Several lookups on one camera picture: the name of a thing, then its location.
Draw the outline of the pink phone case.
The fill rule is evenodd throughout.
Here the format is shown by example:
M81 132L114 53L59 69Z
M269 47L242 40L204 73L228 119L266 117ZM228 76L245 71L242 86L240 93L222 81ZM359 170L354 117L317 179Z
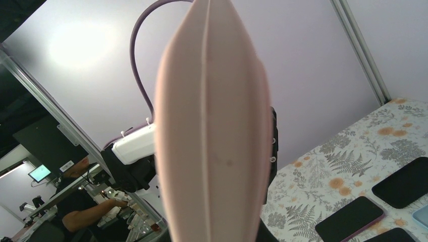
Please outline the pink phone case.
M194 1L155 89L156 168L172 241L255 241L269 181L269 85L231 1Z

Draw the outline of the black phone case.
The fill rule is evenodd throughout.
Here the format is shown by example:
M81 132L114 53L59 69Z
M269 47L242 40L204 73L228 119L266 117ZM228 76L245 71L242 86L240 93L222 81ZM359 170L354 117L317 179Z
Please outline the black phone case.
M427 157L419 157L372 187L375 196L396 209L427 194Z

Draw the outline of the black smartphone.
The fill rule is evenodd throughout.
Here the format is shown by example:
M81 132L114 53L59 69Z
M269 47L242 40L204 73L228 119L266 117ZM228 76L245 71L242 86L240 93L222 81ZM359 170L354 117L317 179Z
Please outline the black smartphone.
M361 196L315 226L323 241L347 241L384 217L384 210Z
M393 228L365 242L415 242L415 239L404 229Z

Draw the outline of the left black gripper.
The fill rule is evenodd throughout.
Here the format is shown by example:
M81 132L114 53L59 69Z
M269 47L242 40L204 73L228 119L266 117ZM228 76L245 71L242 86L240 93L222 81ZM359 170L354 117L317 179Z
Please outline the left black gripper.
M270 175L269 175L269 183L268 186L270 186L270 184L272 183L272 181L274 180L275 176L277 175L277 171L278 171L278 128L277 128L277 113L276 110L271 106L271 111L272 111L272 120L273 120L273 140L272 140L272 153L270 156ZM265 200L264 200L264 204L267 203L267 199L268 199L268 188L266 189L266 195L265 195Z

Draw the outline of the floral patterned table mat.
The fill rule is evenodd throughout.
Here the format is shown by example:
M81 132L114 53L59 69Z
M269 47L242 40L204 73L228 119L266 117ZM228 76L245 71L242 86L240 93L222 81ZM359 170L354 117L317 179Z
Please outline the floral patterned table mat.
M427 196L395 209L371 190L423 156L427 156L427 103L394 99L280 169L261 217L279 241L321 241L315 226L366 196L384 208L385 217L353 241L366 241L396 227L416 241L427 241L427 230L412 218L427 204Z

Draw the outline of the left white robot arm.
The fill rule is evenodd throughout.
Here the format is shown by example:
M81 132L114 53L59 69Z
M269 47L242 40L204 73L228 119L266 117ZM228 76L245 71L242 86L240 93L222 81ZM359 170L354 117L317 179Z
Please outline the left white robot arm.
M278 170L277 113L273 107L271 107L271 118L273 122L273 141L271 141L272 147L269 161L270 172L262 205L267 203L268 187L275 178ZM101 151L101 156L113 178L127 192L135 193L141 189L150 189L149 183L155 174L158 174L159 168L155 153L154 131L155 124L144 125L130 134L120 136L116 141L107 144ZM258 156L260 151L256 149L246 152L243 149L235 149L233 151L237 151L237 154L233 154L232 158L240 158L239 161L243 158L243 165L250 165L250 168L253 168L252 165L256 161L259 161L258 158L260 158ZM181 161L178 159L174 160L174 167L177 166L175 173L183 176L186 173L189 176L190 174L196 174L197 171L203 170L205 167L203 160L190 159L197 157L189 156L186 158L189 158L186 161L189 164L185 164L184 159Z

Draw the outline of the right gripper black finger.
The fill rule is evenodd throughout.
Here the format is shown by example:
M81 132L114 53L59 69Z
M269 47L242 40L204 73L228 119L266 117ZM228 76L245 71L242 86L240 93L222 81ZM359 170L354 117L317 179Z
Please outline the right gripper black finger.
M278 242L277 238L269 231L262 220L259 223L256 242Z

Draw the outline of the person in background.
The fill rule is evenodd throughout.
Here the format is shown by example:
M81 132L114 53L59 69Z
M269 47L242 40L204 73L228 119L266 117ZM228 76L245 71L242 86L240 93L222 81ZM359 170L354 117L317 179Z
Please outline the person in background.
M125 223L117 223L107 229L97 225L112 209L127 205L127 202L114 198L98 204L86 191L75 190L57 203L58 218L66 229L66 235L74 236L83 229L89 229L96 241L125 241L129 233Z

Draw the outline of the aluminium corner frame post left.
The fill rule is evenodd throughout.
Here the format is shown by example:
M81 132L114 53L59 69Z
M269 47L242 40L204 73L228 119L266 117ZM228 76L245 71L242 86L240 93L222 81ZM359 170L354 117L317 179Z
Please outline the aluminium corner frame post left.
M375 60L368 48L368 45L362 35L357 21L350 9L347 1L331 0L332 7L338 15L338 18L351 42L352 48L368 78L378 102L384 105L392 100L381 73L375 63Z

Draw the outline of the background computer monitor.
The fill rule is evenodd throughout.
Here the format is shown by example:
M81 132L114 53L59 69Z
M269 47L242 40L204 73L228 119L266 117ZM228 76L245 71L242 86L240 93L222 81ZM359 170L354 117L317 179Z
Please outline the background computer monitor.
M36 183L40 183L42 180L47 178L50 174L51 174L51 171L43 164L28 173L28 175Z

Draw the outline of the light blue phone case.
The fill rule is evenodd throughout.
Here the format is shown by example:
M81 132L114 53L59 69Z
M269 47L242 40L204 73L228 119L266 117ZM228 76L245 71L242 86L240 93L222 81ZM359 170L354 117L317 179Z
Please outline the light blue phone case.
M412 213L413 220L424 229L428 229L428 205L414 211Z

